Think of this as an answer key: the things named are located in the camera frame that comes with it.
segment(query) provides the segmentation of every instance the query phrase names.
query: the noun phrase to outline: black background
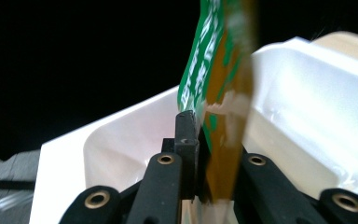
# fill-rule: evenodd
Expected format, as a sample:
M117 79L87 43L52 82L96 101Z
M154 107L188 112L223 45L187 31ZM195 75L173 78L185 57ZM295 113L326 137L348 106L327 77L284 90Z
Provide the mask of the black background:
M259 3L259 47L358 34L358 1ZM198 0L0 1L0 158L178 85L199 13Z

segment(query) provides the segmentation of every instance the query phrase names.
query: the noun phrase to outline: white container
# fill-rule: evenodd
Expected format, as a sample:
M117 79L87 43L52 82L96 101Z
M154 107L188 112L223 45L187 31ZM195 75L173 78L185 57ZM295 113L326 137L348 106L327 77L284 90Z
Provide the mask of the white container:
M358 193L358 59L294 38L258 50L254 66L245 147L312 197L332 187ZM86 188L122 191L142 179L162 139L174 137L176 94L174 87L44 144L31 223L58 223Z

